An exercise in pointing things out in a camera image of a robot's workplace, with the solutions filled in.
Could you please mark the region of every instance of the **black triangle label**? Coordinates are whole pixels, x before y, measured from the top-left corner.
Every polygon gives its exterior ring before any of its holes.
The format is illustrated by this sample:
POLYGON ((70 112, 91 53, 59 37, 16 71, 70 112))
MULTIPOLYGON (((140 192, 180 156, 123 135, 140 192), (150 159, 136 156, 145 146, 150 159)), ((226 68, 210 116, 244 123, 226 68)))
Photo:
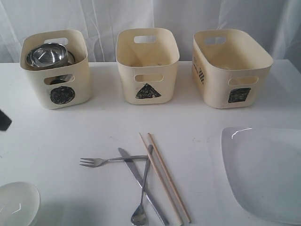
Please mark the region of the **black triangle label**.
POLYGON ((148 98, 155 98, 160 97, 161 94, 159 94, 151 85, 145 84, 141 90, 136 95, 137 99, 148 99, 148 98))

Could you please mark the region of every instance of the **white tablecloth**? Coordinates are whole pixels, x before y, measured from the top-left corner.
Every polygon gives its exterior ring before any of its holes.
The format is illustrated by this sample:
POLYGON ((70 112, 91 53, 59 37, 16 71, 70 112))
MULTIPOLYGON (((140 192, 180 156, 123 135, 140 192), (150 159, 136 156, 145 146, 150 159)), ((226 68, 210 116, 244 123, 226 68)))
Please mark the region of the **white tablecloth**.
MULTIPOLYGON (((207 106, 193 82, 191 62, 180 62, 174 98, 161 105, 124 101, 116 63, 91 63, 94 96, 84 104, 44 109, 19 64, 0 64, 0 108, 13 120, 0 133, 0 186, 34 184, 41 194, 37 226, 126 226, 139 204, 140 188, 125 163, 97 169, 81 157, 118 157, 118 147, 146 154, 138 132, 153 133, 188 207, 191 225, 276 226, 236 202, 222 162, 221 130, 227 126, 301 129, 301 75, 276 60, 251 107, 207 106)), ((141 173, 144 163, 137 162, 141 173)), ((151 169, 148 187, 178 225, 151 169)), ((161 225, 145 202, 149 225, 161 225)))

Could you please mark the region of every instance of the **wooden chopstick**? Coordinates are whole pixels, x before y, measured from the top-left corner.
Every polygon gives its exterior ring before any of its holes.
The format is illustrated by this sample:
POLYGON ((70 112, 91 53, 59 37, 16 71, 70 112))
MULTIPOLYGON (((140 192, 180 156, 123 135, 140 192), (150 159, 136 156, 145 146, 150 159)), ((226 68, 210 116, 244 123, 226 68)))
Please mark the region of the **wooden chopstick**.
POLYGON ((179 211, 178 211, 178 209, 177 209, 177 207, 176 207, 176 205, 175 205, 175 202, 173 201, 173 198, 171 197, 171 194, 170 194, 170 192, 169 192, 169 190, 168 190, 168 188, 167 188, 167 185, 166 185, 166 183, 164 182, 164 179, 162 178, 162 176, 161 176, 161 174, 160 174, 160 172, 159 172, 159 170, 158 170, 158 168, 157 168, 157 166, 156 166, 156 164, 155 164, 155 161, 154 161, 152 155, 150 154, 150 152, 149 152, 149 150, 148 150, 148 148, 147 148, 147 145, 146 145, 146 143, 145 143, 145 141, 144 141, 144 139, 143 139, 141 133, 139 133, 139 135, 140 135, 141 140, 142 140, 142 142, 143 142, 143 144, 144 144, 144 146, 145 146, 145 149, 146 149, 147 155, 148 155, 148 157, 149 157, 149 159, 150 159, 151 165, 153 166, 153 168, 154 168, 156 174, 158 175, 158 177, 159 177, 159 179, 160 179, 160 181, 161 181, 161 183, 162 183, 162 185, 163 185, 163 187, 164 187, 164 190, 165 190, 165 192, 166 192, 166 194, 167 194, 167 196, 168 196, 168 199, 169 199, 169 201, 170 201, 170 203, 171 203, 171 205, 172 205, 172 207, 173 207, 173 209, 174 209, 174 211, 175 211, 175 213, 176 213, 176 215, 177 215, 177 218, 178 218, 178 220, 179 220, 179 222, 180 222, 180 226, 182 226, 182 225, 184 224, 184 223, 183 223, 183 220, 182 220, 182 218, 181 218, 181 216, 180 216, 180 213, 179 213, 179 211))
POLYGON ((154 150, 155 150, 155 152, 156 152, 156 155, 158 156, 159 162, 161 163, 161 166, 162 166, 162 168, 163 168, 163 171, 164 171, 164 173, 165 173, 165 175, 166 175, 166 177, 167 177, 167 179, 168 179, 168 182, 169 182, 169 184, 170 184, 170 186, 171 186, 171 188, 172 188, 172 190, 173 190, 173 192, 174 192, 174 194, 175 194, 175 196, 176 196, 178 202, 180 203, 180 206, 181 206, 181 208, 182 208, 182 210, 183 210, 183 212, 184 212, 184 214, 185 214, 185 216, 186 216, 188 222, 191 223, 191 218, 190 218, 190 216, 189 216, 189 213, 188 213, 188 211, 187 211, 187 209, 186 209, 186 207, 185 207, 185 205, 184 205, 184 203, 183 203, 183 201, 182 201, 182 199, 181 199, 181 197, 180 197, 180 195, 179 195, 179 192, 178 192, 177 188, 176 188, 175 185, 174 185, 174 182, 173 182, 173 180, 172 180, 172 178, 171 178, 171 176, 170 176, 170 174, 169 174, 169 172, 168 172, 168 170, 167 170, 167 167, 166 167, 166 165, 165 165, 165 163, 164 163, 164 161, 163 161, 163 159, 162 159, 162 157, 161 157, 161 155, 160 155, 160 152, 159 152, 159 150, 158 150, 158 148, 157 148, 157 145, 155 144, 155 141, 154 141, 154 139, 152 138, 152 135, 151 135, 150 133, 148 133, 148 136, 149 136, 149 138, 150 138, 151 144, 152 144, 153 147, 154 147, 154 150))

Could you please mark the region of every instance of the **cream plastic bin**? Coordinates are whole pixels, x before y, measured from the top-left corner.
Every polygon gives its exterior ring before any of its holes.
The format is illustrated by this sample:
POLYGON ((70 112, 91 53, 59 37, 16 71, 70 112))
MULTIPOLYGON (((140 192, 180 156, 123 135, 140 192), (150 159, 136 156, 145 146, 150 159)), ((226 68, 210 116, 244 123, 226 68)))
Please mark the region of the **cream plastic bin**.
POLYGON ((134 105, 169 101, 174 94, 179 58, 177 44, 169 30, 141 28, 121 32, 116 61, 125 100, 134 105), (138 43, 134 41, 138 36, 153 40, 138 43))
POLYGON ((272 57, 243 31, 210 30, 194 35, 192 74, 211 107, 253 104, 272 64, 272 57))
POLYGON ((62 30, 35 34, 25 39, 21 51, 20 66, 24 69, 41 105, 48 109, 56 109, 77 105, 90 99, 92 88, 88 64, 88 52, 81 32, 62 30), (49 40, 66 38, 63 43, 75 57, 75 64, 65 67, 33 71, 25 62, 25 57, 34 47, 49 42, 49 40), (67 82, 52 84, 51 81, 68 78, 67 82))

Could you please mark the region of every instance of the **white curtain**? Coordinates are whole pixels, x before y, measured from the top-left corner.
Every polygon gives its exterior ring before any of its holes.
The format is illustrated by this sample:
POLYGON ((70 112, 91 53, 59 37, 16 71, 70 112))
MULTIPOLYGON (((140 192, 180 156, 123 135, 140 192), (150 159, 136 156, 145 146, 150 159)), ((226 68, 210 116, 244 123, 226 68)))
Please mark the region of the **white curtain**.
POLYGON ((171 30, 181 60, 194 33, 240 29, 301 71, 301 0, 0 0, 0 62, 19 62, 28 36, 62 29, 83 33, 89 61, 115 61, 119 32, 138 27, 171 30))

